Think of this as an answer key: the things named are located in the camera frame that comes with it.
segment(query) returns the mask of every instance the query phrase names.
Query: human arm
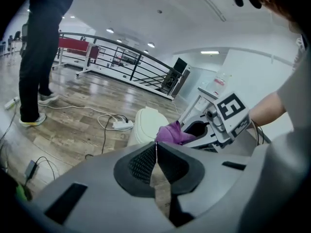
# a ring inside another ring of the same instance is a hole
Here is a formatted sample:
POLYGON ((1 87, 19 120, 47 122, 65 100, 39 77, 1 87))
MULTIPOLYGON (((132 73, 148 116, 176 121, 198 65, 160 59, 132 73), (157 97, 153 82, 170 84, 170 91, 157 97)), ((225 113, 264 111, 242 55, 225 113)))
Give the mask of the human arm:
POLYGON ((285 112, 277 92, 273 92, 250 110, 250 117, 259 126, 263 126, 277 120, 285 112))

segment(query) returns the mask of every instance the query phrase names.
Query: black pants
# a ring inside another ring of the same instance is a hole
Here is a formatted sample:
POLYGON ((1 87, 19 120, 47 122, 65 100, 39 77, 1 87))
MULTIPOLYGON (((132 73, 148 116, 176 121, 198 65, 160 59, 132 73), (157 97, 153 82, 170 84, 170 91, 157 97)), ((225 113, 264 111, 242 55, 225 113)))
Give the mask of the black pants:
POLYGON ((38 119, 38 91, 50 95, 49 75, 58 49, 58 26, 62 16, 48 3, 30 5, 28 41, 19 71, 20 117, 23 122, 38 119))

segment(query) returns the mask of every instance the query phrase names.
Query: toilet lid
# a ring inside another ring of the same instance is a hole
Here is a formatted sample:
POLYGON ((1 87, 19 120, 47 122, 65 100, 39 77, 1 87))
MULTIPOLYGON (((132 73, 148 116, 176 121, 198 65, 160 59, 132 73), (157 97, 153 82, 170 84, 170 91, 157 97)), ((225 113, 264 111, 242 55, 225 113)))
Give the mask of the toilet lid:
POLYGON ((138 111, 136 116, 136 134, 140 142, 153 141, 161 126, 169 122, 161 113, 152 108, 145 108, 138 111))

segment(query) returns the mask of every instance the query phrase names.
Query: purple cloth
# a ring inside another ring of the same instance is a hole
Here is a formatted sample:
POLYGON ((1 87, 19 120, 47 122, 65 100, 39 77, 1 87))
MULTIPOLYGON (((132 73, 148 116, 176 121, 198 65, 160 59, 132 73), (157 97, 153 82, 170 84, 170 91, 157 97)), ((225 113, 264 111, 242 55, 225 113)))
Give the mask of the purple cloth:
POLYGON ((196 137, 192 134, 182 132, 180 123, 176 121, 169 125, 161 126, 159 132, 156 135, 155 141, 183 145, 183 143, 190 142, 195 138, 196 137))

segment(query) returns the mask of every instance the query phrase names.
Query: white ceiling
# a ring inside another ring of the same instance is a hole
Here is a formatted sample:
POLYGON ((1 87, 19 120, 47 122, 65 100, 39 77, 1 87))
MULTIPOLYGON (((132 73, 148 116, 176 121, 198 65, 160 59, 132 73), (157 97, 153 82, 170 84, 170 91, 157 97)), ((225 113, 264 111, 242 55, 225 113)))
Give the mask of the white ceiling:
MULTIPOLYGON (((148 48, 150 41, 160 48, 168 37, 174 39, 202 25, 208 28, 213 22, 260 21, 287 26, 283 19, 264 8, 255 9, 248 0, 242 8, 233 0, 75 0, 69 13, 95 29, 97 35, 131 39, 139 43, 140 50, 148 48), (110 27, 115 34, 105 31, 110 27)), ((151 55, 157 51, 148 49, 151 55)))

